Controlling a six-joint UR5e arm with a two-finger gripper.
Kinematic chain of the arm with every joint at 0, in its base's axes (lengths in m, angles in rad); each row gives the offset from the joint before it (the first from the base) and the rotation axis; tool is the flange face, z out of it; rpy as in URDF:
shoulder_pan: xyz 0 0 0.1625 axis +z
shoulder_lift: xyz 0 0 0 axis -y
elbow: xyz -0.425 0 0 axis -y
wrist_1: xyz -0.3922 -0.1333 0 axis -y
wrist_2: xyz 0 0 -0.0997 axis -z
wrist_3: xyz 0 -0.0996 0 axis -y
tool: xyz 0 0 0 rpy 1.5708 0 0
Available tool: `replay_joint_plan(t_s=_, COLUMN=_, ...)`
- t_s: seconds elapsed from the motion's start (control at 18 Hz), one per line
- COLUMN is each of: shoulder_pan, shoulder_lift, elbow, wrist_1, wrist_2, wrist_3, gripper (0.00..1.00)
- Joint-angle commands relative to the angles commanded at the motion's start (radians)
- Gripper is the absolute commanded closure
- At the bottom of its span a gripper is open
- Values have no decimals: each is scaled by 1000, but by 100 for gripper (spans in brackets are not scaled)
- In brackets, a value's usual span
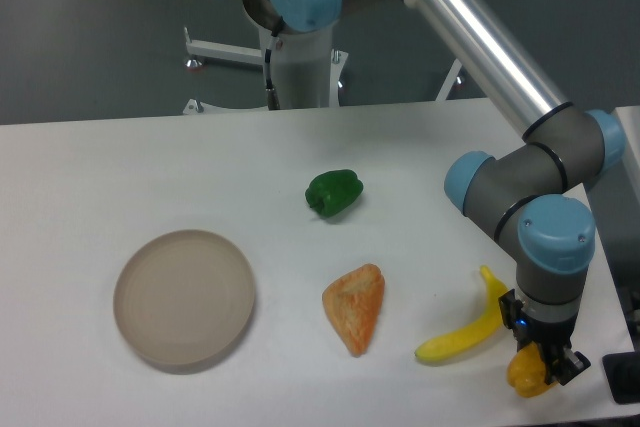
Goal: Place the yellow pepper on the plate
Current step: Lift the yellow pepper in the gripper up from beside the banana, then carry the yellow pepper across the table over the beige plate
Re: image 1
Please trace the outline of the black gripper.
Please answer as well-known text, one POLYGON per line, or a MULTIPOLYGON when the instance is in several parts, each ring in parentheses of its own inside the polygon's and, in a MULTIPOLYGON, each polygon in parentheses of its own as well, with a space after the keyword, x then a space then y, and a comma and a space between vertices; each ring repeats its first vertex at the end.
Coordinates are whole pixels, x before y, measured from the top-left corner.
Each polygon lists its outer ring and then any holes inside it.
POLYGON ((591 367, 584 354, 572 349, 579 307, 580 298, 554 305, 527 296, 517 298, 514 337, 518 348, 536 343, 547 385, 566 385, 591 367))

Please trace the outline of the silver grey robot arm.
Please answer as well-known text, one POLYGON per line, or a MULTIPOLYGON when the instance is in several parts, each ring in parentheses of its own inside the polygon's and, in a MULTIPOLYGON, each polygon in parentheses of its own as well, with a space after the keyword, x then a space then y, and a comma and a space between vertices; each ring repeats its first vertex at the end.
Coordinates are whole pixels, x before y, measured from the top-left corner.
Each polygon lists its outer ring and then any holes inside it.
MULTIPOLYGON (((330 50, 303 39, 329 38, 344 15, 379 0, 243 0, 268 36, 261 67, 272 110, 325 107, 330 50)), ((587 369, 571 348, 595 222, 567 197, 622 156, 626 137, 611 115, 581 112, 555 86, 481 0, 402 0, 419 12, 523 140, 496 159, 463 155, 445 192, 517 265, 516 289, 499 300, 520 347, 534 346, 548 382, 566 384, 587 369)))

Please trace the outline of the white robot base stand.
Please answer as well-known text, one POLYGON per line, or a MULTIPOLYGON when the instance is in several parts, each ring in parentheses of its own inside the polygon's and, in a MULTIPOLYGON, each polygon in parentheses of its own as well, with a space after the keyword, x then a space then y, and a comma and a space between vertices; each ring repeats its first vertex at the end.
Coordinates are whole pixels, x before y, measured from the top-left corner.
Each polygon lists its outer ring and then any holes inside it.
POLYGON ((187 114, 213 114, 445 101, 458 97, 468 74, 439 48, 402 46, 397 36, 327 28, 307 34, 258 31, 256 48, 196 39, 183 32, 190 72, 212 67, 246 71, 224 77, 214 94, 194 94, 187 114))

